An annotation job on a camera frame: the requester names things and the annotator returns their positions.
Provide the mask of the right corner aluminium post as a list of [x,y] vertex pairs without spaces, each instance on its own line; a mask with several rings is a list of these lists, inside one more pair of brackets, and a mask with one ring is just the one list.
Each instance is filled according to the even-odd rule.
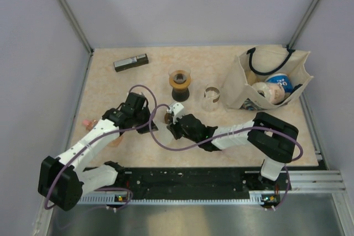
[[295,46],[301,37],[302,33],[304,32],[306,26],[309,24],[311,18],[315,14],[318,6],[320,5],[322,0],[312,0],[305,11],[304,15],[302,16],[298,26],[295,29],[295,32],[291,36],[289,42],[287,43],[286,47],[289,49],[295,49]]

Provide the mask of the corner aluminium post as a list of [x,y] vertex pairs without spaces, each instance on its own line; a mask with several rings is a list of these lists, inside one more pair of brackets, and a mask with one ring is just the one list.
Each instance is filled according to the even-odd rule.
[[94,49],[92,48],[92,46],[90,45],[81,25],[79,24],[76,16],[74,15],[69,3],[67,2],[67,0],[57,0],[64,16],[66,17],[66,19],[69,21],[73,31],[75,32],[76,36],[78,37],[79,41],[81,42],[81,44],[83,45],[83,47],[85,48],[85,50],[92,55]]
[[322,0],[312,0],[305,11],[304,15],[302,16],[298,26],[295,29],[295,32],[291,36],[289,42],[287,43],[286,47],[289,49],[295,49],[295,46],[301,37],[302,33],[304,32],[306,26],[309,24],[311,18],[315,14],[318,6],[320,5]]

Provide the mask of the beige canvas tote bag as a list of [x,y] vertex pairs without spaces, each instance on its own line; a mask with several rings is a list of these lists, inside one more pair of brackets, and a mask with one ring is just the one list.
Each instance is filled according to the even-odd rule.
[[[227,109],[272,110],[297,100],[314,78],[305,69],[310,52],[284,48],[281,45],[258,45],[231,63],[221,86],[221,102]],[[273,104],[252,87],[253,83],[265,82],[275,74],[285,74],[292,85],[291,91],[279,103]]]

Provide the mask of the black carafe with red lid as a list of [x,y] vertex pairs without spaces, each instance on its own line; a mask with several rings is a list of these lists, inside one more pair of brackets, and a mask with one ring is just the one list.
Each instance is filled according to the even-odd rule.
[[184,102],[186,101],[189,96],[190,96],[190,92],[188,88],[185,89],[176,89],[173,88],[172,92],[171,92],[172,98],[177,101],[177,102]]

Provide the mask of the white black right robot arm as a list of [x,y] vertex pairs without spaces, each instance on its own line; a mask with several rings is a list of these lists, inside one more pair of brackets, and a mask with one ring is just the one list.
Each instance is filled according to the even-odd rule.
[[293,160],[299,134],[297,127],[265,112],[231,127],[206,126],[192,114],[172,111],[167,112],[165,121],[175,139],[189,139],[208,152],[246,145],[257,148],[265,155],[258,183],[266,190],[278,183],[283,167]]

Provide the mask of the clear glass beaker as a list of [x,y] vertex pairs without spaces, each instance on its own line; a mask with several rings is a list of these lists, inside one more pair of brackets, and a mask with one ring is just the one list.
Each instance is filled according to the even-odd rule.
[[215,86],[207,86],[204,90],[202,98],[202,109],[207,112],[212,112],[218,109],[220,99],[220,90]]

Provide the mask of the aluminium frame rail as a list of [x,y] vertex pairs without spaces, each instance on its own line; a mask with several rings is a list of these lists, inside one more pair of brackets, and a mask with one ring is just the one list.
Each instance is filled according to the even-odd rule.
[[[288,185],[285,190],[291,192],[332,192],[332,191],[344,191],[345,185],[343,184],[342,177],[338,171],[329,170],[315,170],[315,171],[303,171],[295,170],[286,174],[288,177]],[[126,192],[127,188],[111,188],[110,190],[100,189],[101,192]]]

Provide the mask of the white paper coffee filter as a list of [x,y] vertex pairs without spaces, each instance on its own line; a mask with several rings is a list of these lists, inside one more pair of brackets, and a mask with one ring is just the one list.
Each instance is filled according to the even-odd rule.
[[156,139],[164,146],[169,146],[174,140],[174,137],[167,129],[166,124],[158,120],[154,121],[154,123],[158,128],[158,130],[154,132]]

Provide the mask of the beige round package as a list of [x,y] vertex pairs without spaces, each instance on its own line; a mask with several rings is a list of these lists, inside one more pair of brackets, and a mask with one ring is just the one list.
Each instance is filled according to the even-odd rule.
[[285,90],[277,83],[256,82],[252,85],[252,88],[271,104],[278,104],[285,100]]

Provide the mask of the blue white packet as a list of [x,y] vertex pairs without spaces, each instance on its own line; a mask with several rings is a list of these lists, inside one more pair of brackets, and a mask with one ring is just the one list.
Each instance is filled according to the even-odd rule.
[[293,91],[293,85],[287,74],[283,74],[283,73],[272,74],[265,81],[269,83],[276,83],[281,85],[284,88],[284,92],[288,95],[291,94]]

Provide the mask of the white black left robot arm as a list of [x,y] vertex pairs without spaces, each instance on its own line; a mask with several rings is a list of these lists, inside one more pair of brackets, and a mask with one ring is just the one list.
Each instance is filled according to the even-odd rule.
[[83,195],[99,188],[121,189],[126,180],[124,174],[118,172],[118,164],[106,162],[94,169],[87,169],[87,166],[124,132],[136,130],[142,134],[149,118],[147,98],[130,92],[125,102],[107,110],[75,145],[55,158],[47,156],[41,163],[38,183],[38,192],[45,198],[44,208],[49,210],[58,206],[68,211]]

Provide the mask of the black rectangular box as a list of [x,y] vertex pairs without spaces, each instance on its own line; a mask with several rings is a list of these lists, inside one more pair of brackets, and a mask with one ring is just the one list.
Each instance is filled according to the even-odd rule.
[[114,70],[120,72],[134,67],[146,65],[149,63],[147,54],[140,54],[137,56],[121,59],[113,63]]

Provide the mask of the left corner aluminium post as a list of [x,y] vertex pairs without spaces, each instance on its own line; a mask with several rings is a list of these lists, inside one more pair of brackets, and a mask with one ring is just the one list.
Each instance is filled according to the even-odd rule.
[[76,36],[78,37],[79,41],[81,42],[81,44],[83,45],[83,47],[85,48],[85,50],[92,55],[94,49],[92,48],[92,46],[90,45],[81,25],[79,24],[76,16],[74,15],[69,3],[67,2],[67,0],[57,0],[64,16],[66,17],[66,19],[69,21],[73,31],[75,32]]

